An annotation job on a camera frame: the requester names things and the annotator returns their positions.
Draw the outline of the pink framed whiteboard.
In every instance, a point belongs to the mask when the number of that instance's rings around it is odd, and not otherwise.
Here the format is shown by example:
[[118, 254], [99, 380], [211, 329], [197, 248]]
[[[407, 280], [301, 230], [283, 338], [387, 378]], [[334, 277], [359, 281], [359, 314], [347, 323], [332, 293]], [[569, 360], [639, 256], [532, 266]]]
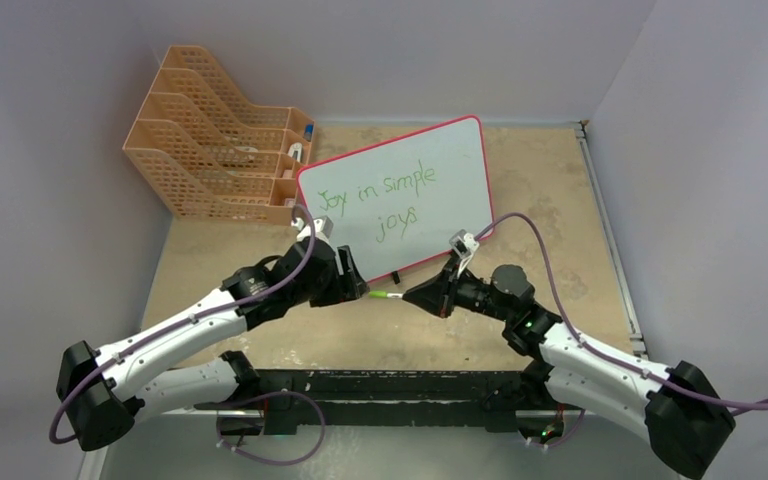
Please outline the pink framed whiteboard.
[[300, 170], [302, 201], [333, 223], [368, 281], [447, 253], [494, 219], [482, 124], [474, 115]]

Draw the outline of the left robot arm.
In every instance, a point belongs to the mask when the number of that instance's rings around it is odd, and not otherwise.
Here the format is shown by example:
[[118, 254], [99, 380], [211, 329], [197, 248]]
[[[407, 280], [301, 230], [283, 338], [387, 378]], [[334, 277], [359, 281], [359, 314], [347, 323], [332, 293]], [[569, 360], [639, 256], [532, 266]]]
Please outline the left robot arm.
[[193, 306], [148, 330], [102, 347], [77, 342], [62, 356], [60, 405], [49, 439], [76, 441], [93, 451], [170, 410], [201, 404], [247, 408], [262, 390], [260, 375], [243, 353], [227, 351], [190, 368], [178, 363], [300, 304], [332, 306], [368, 291], [349, 247], [305, 238], [283, 255], [238, 269]]

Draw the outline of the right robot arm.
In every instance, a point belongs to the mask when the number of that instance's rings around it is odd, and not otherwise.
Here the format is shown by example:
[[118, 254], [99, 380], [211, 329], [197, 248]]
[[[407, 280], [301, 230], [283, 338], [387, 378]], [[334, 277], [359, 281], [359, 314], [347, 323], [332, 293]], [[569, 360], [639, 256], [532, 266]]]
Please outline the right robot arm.
[[460, 307], [502, 321], [507, 344], [543, 368], [521, 381], [529, 404], [555, 400], [605, 418], [643, 439], [685, 478], [705, 475], [736, 426], [726, 407], [704, 402], [718, 394], [697, 366], [681, 361], [669, 367], [573, 335], [558, 314], [537, 302], [519, 266], [501, 265], [483, 280], [451, 258], [403, 299], [440, 318]]

